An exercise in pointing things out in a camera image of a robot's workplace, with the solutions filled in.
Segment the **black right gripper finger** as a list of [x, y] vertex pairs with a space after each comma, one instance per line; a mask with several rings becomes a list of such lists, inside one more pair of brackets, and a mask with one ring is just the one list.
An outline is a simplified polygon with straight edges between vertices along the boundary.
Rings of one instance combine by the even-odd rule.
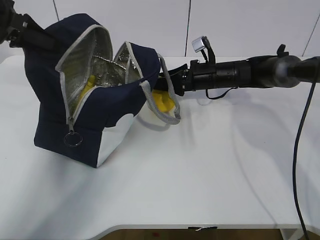
[[167, 66], [164, 68], [167, 71], [168, 75], [173, 78], [176, 76], [185, 77], [188, 74], [188, 65], [185, 63], [174, 69], [169, 69]]
[[[175, 91], [181, 91], [183, 89], [182, 83], [179, 79], [171, 79], [173, 89]], [[169, 89], [168, 82], [165, 78], [158, 78], [154, 86], [155, 90], [167, 91]]]

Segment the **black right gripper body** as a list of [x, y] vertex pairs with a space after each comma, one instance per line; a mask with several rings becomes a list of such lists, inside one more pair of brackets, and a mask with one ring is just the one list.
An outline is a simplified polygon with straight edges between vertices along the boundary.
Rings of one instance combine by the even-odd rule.
[[217, 75], [215, 63], [192, 60], [190, 66], [185, 63], [178, 67], [178, 95], [184, 96], [185, 92], [210, 90], [214, 88]]

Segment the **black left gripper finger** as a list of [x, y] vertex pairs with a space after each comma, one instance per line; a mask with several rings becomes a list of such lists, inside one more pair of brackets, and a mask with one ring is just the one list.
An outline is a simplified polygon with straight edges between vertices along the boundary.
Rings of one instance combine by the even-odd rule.
[[21, 42], [23, 47], [48, 51], [53, 50], [57, 46], [55, 38], [34, 21], [24, 21], [22, 23]]

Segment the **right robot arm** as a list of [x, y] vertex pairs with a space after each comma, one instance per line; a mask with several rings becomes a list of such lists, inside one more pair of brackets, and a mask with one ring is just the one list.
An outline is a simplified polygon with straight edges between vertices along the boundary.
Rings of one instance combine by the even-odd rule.
[[301, 60], [290, 55], [281, 44], [275, 55], [262, 55], [245, 60], [217, 62], [213, 49], [200, 47], [205, 61], [192, 60], [169, 71], [174, 93], [211, 89], [293, 88], [301, 82], [319, 83], [320, 58]]

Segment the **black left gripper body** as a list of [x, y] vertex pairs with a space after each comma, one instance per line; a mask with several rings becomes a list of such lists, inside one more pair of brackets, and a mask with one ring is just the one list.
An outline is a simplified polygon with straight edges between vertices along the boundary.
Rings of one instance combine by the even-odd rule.
[[11, 12], [9, 14], [8, 42], [10, 48], [30, 47], [28, 42], [28, 25], [32, 20], [28, 14]]

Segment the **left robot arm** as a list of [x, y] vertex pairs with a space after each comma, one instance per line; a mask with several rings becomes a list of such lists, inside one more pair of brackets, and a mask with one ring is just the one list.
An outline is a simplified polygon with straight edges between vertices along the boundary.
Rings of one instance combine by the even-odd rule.
[[0, 2], [0, 43], [11, 48], [30, 48], [54, 51], [58, 41], [28, 14], [16, 13], [13, 0]]

